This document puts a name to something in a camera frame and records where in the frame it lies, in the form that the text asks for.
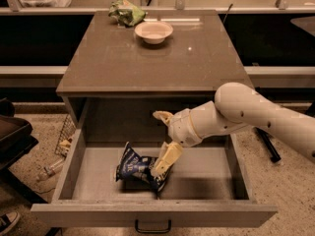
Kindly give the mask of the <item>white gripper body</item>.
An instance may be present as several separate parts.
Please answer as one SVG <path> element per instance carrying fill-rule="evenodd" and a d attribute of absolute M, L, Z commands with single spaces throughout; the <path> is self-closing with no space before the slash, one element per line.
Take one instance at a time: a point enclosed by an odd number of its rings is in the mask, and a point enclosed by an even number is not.
<path fill-rule="evenodd" d="M 170 118 L 168 135 L 174 142 L 179 143 L 184 148 L 193 147 L 202 141 L 194 130 L 188 108 L 177 112 Z"/>

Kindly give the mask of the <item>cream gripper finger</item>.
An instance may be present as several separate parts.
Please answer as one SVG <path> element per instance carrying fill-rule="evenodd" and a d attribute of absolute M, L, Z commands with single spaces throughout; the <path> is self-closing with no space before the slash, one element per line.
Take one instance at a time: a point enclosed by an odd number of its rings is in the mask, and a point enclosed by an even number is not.
<path fill-rule="evenodd" d="M 151 174 L 158 177 L 164 174 L 181 156 L 182 146 L 177 142 L 163 143 Z"/>
<path fill-rule="evenodd" d="M 173 114 L 168 111 L 155 111 L 153 116 L 168 126 L 171 118 L 173 117 Z"/>

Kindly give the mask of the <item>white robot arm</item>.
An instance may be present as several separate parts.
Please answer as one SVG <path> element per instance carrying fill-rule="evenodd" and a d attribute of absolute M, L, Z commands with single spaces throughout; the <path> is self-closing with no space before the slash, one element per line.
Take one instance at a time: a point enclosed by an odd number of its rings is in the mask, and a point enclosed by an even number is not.
<path fill-rule="evenodd" d="M 259 128 L 311 161 L 315 161 L 315 118 L 272 103 L 256 90 L 240 83 L 220 86 L 215 99 L 175 114 L 156 111 L 154 117 L 168 128 L 169 144 L 163 144 L 151 170 L 158 177 L 180 157 L 184 148 L 211 136 L 224 136 L 247 127 Z"/>

